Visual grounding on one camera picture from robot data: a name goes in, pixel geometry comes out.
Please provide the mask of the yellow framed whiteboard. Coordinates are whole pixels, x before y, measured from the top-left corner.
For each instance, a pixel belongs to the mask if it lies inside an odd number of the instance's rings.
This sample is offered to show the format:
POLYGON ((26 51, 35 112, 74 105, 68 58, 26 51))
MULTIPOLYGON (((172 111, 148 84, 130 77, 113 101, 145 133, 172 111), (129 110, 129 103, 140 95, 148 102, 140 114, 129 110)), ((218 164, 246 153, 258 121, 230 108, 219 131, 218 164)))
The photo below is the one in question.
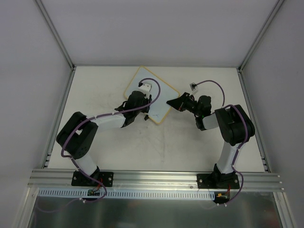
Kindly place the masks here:
POLYGON ((140 66, 137 69, 135 75, 132 77, 129 85, 125 89, 123 95, 126 99, 129 97, 132 91, 137 90, 139 82, 144 78, 153 78, 160 85, 160 96, 151 105, 151 108, 148 112, 148 116, 156 124, 161 124, 171 109, 171 106, 167 104, 167 101, 178 98, 180 96, 180 93, 177 89, 173 88, 171 85, 165 82, 162 78, 158 77, 152 71, 150 71, 146 67, 140 66))

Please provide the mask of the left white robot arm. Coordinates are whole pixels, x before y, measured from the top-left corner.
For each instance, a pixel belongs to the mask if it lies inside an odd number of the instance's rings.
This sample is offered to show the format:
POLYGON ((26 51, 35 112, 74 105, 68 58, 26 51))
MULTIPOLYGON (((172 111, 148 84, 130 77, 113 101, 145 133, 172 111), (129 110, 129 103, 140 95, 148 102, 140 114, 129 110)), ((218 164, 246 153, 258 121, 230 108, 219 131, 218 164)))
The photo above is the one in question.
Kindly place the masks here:
POLYGON ((112 172, 101 172, 93 161, 88 151, 92 145, 97 131, 114 128, 123 128, 132 124, 139 113, 148 113, 151 95, 140 91, 133 91, 128 100, 124 101, 115 110, 119 114, 100 117, 90 120, 81 112, 75 112, 61 129, 56 137, 56 142, 69 153, 78 167, 84 172, 73 173, 72 186, 98 186, 99 182, 106 187, 111 187, 112 172))

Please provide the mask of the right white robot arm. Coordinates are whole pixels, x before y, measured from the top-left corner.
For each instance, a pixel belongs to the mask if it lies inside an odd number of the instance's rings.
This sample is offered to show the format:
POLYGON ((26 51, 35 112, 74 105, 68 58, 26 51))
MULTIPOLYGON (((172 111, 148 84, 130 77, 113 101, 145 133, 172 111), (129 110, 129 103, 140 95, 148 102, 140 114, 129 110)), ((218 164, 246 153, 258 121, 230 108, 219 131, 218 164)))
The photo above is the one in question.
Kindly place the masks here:
POLYGON ((196 101, 189 93, 168 100, 177 111, 189 111, 195 116, 201 131, 219 128, 224 140, 218 162, 210 174, 197 174, 199 189, 240 189, 235 163, 240 149, 255 135, 255 127, 240 105, 228 105, 211 112, 211 97, 202 95, 196 101))

